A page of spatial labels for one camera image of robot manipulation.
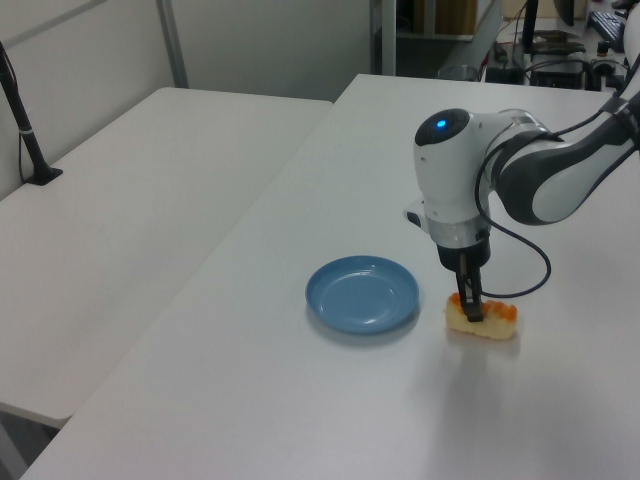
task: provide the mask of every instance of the wall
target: wall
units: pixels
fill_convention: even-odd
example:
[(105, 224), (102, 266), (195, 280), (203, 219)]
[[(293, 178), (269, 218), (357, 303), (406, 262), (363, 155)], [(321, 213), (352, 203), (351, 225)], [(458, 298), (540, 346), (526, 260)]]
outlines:
[[(58, 5), (69, 11), (79, 3), (66, 0)], [(47, 13), (46, 19), (52, 17)], [(19, 16), (16, 22), (22, 30), (37, 23)], [(7, 48), (7, 53), (49, 163), (149, 93), (173, 86), (156, 3), (151, 0), (99, 3)], [(18, 130), (0, 94), (0, 198), (20, 185), (17, 158)], [(30, 161), (23, 160), (28, 174)]]
[(369, 73), (371, 0), (174, 0), (189, 86), (335, 101)]

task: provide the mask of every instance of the white table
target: white table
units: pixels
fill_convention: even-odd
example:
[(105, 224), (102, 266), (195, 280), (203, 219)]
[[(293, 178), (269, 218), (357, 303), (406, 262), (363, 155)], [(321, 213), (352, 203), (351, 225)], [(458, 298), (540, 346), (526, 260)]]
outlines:
[[(454, 276), (402, 218), (432, 113), (525, 107), (556, 129), (606, 98), (359, 76), (25, 480), (635, 478), (637, 157), (567, 221), (517, 227), (554, 273), (510, 342), (446, 332)], [(498, 233), (492, 249), (487, 289), (541, 275)], [(364, 338), (319, 323), (305, 284), (353, 254), (408, 267), (419, 318)]]
[(0, 202), (0, 410), (63, 425), (329, 108), (159, 90)]

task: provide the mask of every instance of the blue plate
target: blue plate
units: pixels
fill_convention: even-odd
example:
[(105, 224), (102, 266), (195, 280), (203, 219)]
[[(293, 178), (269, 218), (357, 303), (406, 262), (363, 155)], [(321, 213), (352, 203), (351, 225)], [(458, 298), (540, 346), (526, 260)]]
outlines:
[(407, 269), (380, 257), (326, 264), (307, 283), (307, 303), (331, 328), (380, 333), (407, 321), (418, 306), (418, 284)]

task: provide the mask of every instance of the food item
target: food item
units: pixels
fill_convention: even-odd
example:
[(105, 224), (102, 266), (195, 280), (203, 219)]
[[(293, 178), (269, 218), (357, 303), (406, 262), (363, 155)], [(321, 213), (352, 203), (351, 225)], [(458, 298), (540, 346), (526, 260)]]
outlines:
[(518, 309), (514, 305), (488, 300), (482, 304), (482, 314), (482, 322), (470, 322), (462, 311), (459, 293), (454, 293), (447, 300), (445, 318), (451, 330), (494, 340), (511, 338), (518, 321)]

